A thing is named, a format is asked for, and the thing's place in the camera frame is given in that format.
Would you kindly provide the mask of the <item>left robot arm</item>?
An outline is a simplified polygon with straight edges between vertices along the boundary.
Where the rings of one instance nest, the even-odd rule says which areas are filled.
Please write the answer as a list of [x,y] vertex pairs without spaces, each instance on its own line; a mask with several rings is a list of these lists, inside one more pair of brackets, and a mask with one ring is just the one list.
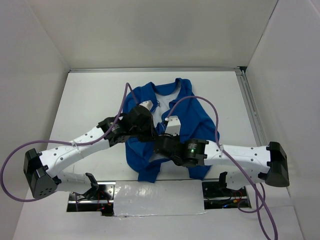
[[71,141],[68,145],[37,152],[34,148],[25,153],[23,172],[32,196],[43,199],[54,192],[74,192],[92,200],[99,193],[97,180],[91,173],[66,172],[72,164],[96,152],[106,150],[130,138],[143,142],[156,138],[151,101],[122,113],[120,119],[108,117],[89,132]]

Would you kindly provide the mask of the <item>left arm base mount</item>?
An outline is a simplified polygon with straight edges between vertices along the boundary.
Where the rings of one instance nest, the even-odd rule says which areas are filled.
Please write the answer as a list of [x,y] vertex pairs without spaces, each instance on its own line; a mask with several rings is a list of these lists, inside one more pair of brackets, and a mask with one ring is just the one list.
[[97,212],[105,217],[114,216],[115,181],[98,181],[98,188],[91,194],[70,193],[67,213]]

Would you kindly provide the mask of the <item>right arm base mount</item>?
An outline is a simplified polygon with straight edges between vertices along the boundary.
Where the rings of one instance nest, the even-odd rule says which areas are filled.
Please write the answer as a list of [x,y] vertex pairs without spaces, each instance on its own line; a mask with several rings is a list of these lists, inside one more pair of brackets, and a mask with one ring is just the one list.
[[203,202],[205,210],[249,208],[250,201],[245,187],[238,190],[227,188],[227,172],[222,172],[218,179],[202,182]]

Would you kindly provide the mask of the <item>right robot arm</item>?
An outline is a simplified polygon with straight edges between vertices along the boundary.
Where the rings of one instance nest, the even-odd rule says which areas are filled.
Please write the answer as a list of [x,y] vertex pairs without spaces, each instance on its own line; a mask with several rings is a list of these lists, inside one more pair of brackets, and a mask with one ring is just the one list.
[[241,166],[240,171],[225,170],[219,175],[218,190],[223,196],[249,184],[264,182],[277,188],[290,185],[287,154],[274,141],[258,147],[218,146],[195,138],[181,143],[178,137],[166,134],[155,140],[153,151],[181,167]]

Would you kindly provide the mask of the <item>blue zip jacket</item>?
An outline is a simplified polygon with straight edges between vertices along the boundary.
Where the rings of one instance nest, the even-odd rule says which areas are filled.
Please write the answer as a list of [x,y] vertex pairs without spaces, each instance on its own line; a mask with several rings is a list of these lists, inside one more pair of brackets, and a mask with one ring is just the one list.
[[[129,113],[137,103],[151,101],[153,123],[158,134],[166,130],[165,118],[170,112],[177,116],[180,123],[180,140],[202,139],[215,141],[216,126],[203,109],[201,103],[194,98],[192,83],[188,79],[176,78],[174,82],[155,85],[149,82],[136,87],[125,99],[123,112]],[[153,152],[153,142],[140,142],[130,138],[125,143],[127,164],[138,173],[138,181],[154,183],[161,170],[161,164],[167,162]]]

